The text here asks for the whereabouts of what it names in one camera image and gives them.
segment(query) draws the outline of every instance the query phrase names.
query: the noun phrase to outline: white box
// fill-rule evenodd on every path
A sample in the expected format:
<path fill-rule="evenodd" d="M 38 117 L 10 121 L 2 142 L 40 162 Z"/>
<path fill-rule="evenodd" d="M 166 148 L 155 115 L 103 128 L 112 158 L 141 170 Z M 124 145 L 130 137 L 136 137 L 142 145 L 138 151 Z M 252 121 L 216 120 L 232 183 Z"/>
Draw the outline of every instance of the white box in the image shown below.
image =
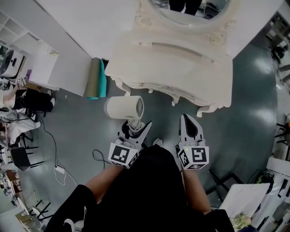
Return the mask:
<path fill-rule="evenodd" d="M 209 163 L 208 146 L 184 146 L 178 153 L 184 169 L 201 169 Z"/>
<path fill-rule="evenodd" d="M 108 160 L 114 165 L 129 169 L 138 156 L 137 149 L 111 143 Z"/>

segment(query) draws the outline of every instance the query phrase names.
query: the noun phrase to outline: clothing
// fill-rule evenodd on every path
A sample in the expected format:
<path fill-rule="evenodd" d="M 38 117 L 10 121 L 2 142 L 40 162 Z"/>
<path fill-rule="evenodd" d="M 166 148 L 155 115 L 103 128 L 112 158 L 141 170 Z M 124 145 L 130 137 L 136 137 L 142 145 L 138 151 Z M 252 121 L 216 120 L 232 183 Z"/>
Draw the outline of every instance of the clothing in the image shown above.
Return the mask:
<path fill-rule="evenodd" d="M 3 102 L 4 95 L 8 95 L 12 90 L 13 90 L 12 85 L 10 85 L 9 90 L 0 90 L 0 108 L 10 107 L 12 109 L 14 107 L 15 95 L 13 95 L 13 97 L 9 101 Z"/>
<path fill-rule="evenodd" d="M 170 9 L 181 12 L 185 5 L 185 14 L 195 15 L 202 0 L 169 0 Z"/>
<path fill-rule="evenodd" d="M 280 70 L 281 72 L 289 71 L 289 70 L 290 70 L 290 64 L 285 65 L 285 66 L 279 68 L 279 70 Z M 281 81 L 282 81 L 283 83 L 286 83 L 286 82 L 289 81 L 289 80 L 290 80 L 290 74 L 287 75 L 286 77 L 284 77 Z"/>
<path fill-rule="evenodd" d="M 33 89 L 17 90 L 13 109 L 28 108 L 36 111 L 50 112 L 53 108 L 50 99 L 51 96 L 49 94 Z"/>
<path fill-rule="evenodd" d="M 8 127 L 8 137 L 10 144 L 14 144 L 18 136 L 41 126 L 40 122 L 34 122 L 23 113 L 17 113 L 19 121 L 11 122 Z"/>
<path fill-rule="evenodd" d="M 102 229 L 190 229 L 193 232 L 234 232 L 224 210 L 207 215 L 187 205 L 181 173 L 172 154 L 157 145 L 144 149 L 130 169 L 115 179 L 101 203 L 83 185 L 50 219 L 45 231 L 71 231 L 84 219 L 83 232 Z"/>

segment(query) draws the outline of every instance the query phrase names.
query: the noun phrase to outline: white cloth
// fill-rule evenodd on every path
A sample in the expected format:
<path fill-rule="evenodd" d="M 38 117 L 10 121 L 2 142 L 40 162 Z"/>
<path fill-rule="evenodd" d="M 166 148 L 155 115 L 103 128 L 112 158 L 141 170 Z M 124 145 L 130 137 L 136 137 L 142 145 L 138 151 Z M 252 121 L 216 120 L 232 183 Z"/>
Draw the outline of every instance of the white cloth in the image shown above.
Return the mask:
<path fill-rule="evenodd" d="M 9 90 L 0 90 L 0 108 L 8 106 L 12 109 L 14 107 L 15 99 L 16 99 L 15 94 L 13 95 L 13 97 L 9 101 L 6 101 L 5 104 L 3 102 L 4 95 L 8 95 L 12 90 L 13 90 L 12 85 L 10 85 Z"/>
<path fill-rule="evenodd" d="M 40 122 L 34 122 L 31 119 L 26 119 L 27 116 L 23 113 L 18 113 L 18 119 L 24 119 L 22 121 L 18 122 L 11 122 L 8 127 L 8 137 L 11 144 L 14 144 L 16 142 L 16 139 L 21 133 L 25 133 L 27 131 L 39 128 L 41 123 Z"/>

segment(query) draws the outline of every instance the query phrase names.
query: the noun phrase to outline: round mirror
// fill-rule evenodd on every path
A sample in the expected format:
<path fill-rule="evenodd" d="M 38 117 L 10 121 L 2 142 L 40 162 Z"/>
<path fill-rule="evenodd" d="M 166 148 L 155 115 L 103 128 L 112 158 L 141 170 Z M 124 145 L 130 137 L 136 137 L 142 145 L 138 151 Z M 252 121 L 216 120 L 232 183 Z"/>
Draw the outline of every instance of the round mirror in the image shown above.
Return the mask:
<path fill-rule="evenodd" d="M 230 0 L 150 0 L 166 18 L 182 25 L 205 24 L 217 17 Z"/>

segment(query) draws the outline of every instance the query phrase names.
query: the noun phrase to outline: black cable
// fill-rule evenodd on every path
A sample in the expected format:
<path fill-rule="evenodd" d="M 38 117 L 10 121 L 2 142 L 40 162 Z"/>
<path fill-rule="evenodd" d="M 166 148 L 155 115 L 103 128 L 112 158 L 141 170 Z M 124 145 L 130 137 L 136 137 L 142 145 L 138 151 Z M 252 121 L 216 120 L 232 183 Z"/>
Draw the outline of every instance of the black cable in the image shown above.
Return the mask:
<path fill-rule="evenodd" d="M 44 121 L 42 120 L 42 118 L 39 117 L 39 119 L 41 120 L 41 122 L 42 122 L 42 124 L 43 124 L 43 130 L 44 130 L 46 133 L 48 133 L 48 134 L 52 137 L 52 139 L 53 139 L 53 141 L 54 141 L 54 146 L 55 146 L 54 166 L 56 167 L 57 148 L 56 148 L 56 142 L 55 142 L 54 136 L 53 136 L 50 132 L 48 132 L 48 131 L 45 129 Z"/>
<path fill-rule="evenodd" d="M 30 119 L 30 117 L 27 117 L 27 118 L 24 118 L 24 119 L 19 119 L 19 120 L 9 120 L 9 119 L 6 119 L 5 118 L 5 120 L 2 120 L 2 119 L 0 119 L 2 122 L 19 122 L 19 121 L 23 121 L 23 120 L 28 120 L 28 119 Z"/>
<path fill-rule="evenodd" d="M 102 159 L 96 159 L 96 158 L 95 158 L 94 151 L 97 151 L 98 153 L 100 153 L 100 154 L 101 154 L 101 157 L 102 157 Z M 107 164 L 111 164 L 111 163 L 109 163 L 108 161 L 106 161 L 106 160 L 104 159 L 104 155 L 103 155 L 103 153 L 102 153 L 102 152 L 100 152 L 100 151 L 99 151 L 99 150 L 97 150 L 97 149 L 94 149 L 94 150 L 92 150 L 92 157 L 93 157 L 93 159 L 94 159 L 94 160 L 96 160 L 96 161 L 103 161 L 103 163 L 104 163 L 104 168 L 103 168 L 103 170 L 105 170 L 105 163 L 107 163 Z"/>

